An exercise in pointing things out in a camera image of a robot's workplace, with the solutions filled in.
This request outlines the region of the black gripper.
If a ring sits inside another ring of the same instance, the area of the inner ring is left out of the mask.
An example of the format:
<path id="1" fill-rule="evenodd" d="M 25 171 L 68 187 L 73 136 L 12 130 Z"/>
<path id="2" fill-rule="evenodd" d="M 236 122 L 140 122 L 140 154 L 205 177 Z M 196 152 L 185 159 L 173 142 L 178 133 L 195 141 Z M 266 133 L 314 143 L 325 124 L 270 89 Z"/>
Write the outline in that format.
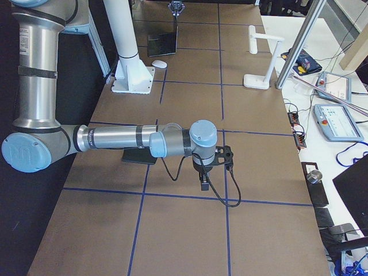
<path id="1" fill-rule="evenodd" d="M 182 1 L 171 1 L 170 10 L 173 16 L 179 16 L 184 10 L 184 7 L 182 6 Z"/>
<path id="2" fill-rule="evenodd" d="M 214 164 L 212 162 L 209 163 L 205 159 L 200 158 L 199 155 L 193 155 L 192 160 L 194 169 L 199 172 L 201 190 L 208 191 L 210 186 L 209 184 L 210 179 L 207 175 L 204 174 L 208 173 L 213 168 Z"/>

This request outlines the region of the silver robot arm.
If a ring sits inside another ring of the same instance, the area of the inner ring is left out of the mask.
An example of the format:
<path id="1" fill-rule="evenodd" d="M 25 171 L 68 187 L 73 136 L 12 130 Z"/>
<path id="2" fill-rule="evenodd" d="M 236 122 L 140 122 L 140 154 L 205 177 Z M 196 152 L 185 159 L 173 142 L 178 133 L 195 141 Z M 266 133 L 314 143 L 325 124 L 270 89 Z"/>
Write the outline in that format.
<path id="1" fill-rule="evenodd" d="M 207 120 L 189 129 L 177 124 L 87 127 L 62 125 L 55 117 L 59 34 L 99 35 L 87 1 L 13 1 L 19 23 L 19 115 L 3 141 L 2 155 L 12 168 L 33 173 L 65 156 L 88 150 L 123 150 L 130 162 L 154 164 L 157 158 L 190 156 L 203 189 L 218 164 L 217 129 Z"/>

